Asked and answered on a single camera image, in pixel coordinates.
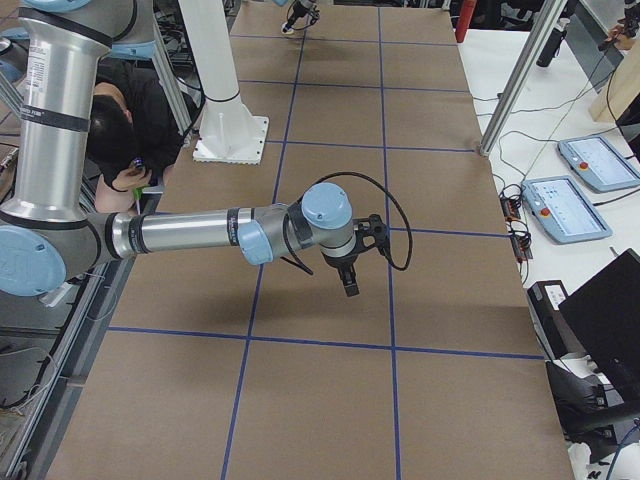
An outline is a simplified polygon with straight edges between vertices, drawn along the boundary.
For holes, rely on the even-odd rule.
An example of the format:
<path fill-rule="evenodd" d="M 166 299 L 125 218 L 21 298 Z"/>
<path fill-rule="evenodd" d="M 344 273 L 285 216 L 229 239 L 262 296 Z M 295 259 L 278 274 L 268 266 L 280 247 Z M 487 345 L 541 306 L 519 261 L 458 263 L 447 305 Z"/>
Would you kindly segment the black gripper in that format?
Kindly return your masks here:
<path fill-rule="evenodd" d="M 329 256 L 322 253 L 325 262 L 332 268 L 338 270 L 340 280 L 348 297 L 359 294 L 359 287 L 356 280 L 354 264 L 358 258 L 357 253 L 349 253 L 339 257 Z"/>

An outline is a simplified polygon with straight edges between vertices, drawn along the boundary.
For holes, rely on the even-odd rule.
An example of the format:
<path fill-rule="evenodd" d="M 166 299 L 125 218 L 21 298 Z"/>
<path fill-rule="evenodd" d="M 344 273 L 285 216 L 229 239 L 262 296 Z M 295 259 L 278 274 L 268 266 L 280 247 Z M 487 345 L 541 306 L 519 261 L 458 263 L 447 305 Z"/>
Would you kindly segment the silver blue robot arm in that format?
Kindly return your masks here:
<path fill-rule="evenodd" d="M 308 26 L 314 25 L 320 18 L 320 11 L 316 0 L 294 0 L 288 7 L 286 21 L 282 25 L 284 30 L 291 30 L 299 19 L 308 17 Z"/>
<path fill-rule="evenodd" d="M 149 33 L 152 7 L 120 1 L 25 1 L 28 84 L 13 196 L 1 206 L 1 288 L 37 296 L 113 259 L 233 245 L 253 265 L 318 246 L 348 295 L 363 231 L 330 179 L 293 204 L 163 215 L 86 213 L 79 204 L 99 60 Z"/>

